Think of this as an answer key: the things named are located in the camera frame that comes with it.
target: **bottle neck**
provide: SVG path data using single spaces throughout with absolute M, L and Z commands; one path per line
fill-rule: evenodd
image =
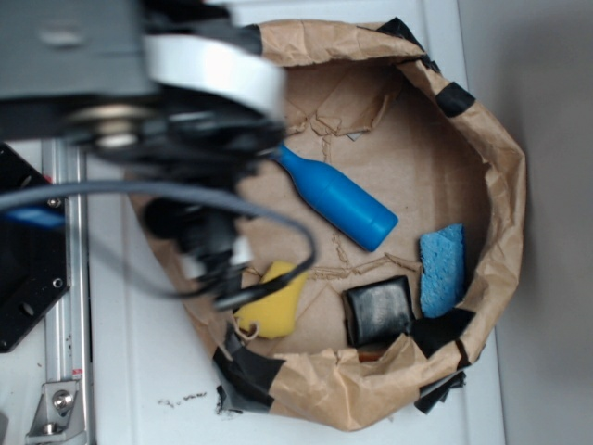
M 291 171 L 292 169 L 297 168 L 298 164 L 304 159 L 293 153 L 285 144 L 280 144 L 280 154 L 276 160 L 284 168 Z

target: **blue sponge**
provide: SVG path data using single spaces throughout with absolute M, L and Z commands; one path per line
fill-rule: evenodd
M 465 239 L 463 224 L 420 237 L 423 275 L 420 306 L 427 318 L 440 317 L 463 298 Z

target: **blue plastic bottle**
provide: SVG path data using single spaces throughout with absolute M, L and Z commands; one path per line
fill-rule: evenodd
M 397 224 L 397 216 L 331 165 L 303 159 L 284 144 L 277 161 L 302 198 L 330 223 L 370 252 Z

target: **paper bag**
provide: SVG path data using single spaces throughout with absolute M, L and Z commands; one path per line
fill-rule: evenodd
M 400 223 L 366 252 L 309 208 L 286 172 L 265 163 L 241 194 L 302 221 L 319 244 L 295 333 L 247 342 L 229 311 L 214 312 L 206 299 L 185 307 L 228 406 L 356 430 L 478 359 L 519 279 L 524 154 L 479 102 L 439 73 L 398 19 L 378 29 L 314 20 L 259 29 L 263 56 L 288 72 L 287 145 L 334 165 Z M 419 237 L 452 223 L 465 227 L 467 293 L 443 317 L 423 319 Z M 245 284 L 257 282 L 272 261 L 299 262 L 307 253 L 301 238 L 270 222 L 245 222 L 241 230 L 255 256 Z M 173 284 L 191 288 L 173 244 L 149 241 Z M 340 294 L 402 274 L 419 320 L 379 360 L 360 362 L 347 345 Z

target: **gray cable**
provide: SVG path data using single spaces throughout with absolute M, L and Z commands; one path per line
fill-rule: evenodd
M 307 239 L 310 254 L 295 269 L 282 275 L 283 281 L 285 280 L 286 283 L 311 267 L 317 256 L 313 235 L 300 222 L 273 210 L 245 201 L 232 193 L 200 185 L 152 181 L 86 181 L 82 183 L 54 184 L 51 186 L 27 188 L 0 195 L 0 213 L 17 207 L 44 202 L 52 197 L 110 193 L 135 193 L 167 197 L 181 202 L 212 207 L 213 209 L 227 210 L 245 216 L 268 218 L 297 230 Z

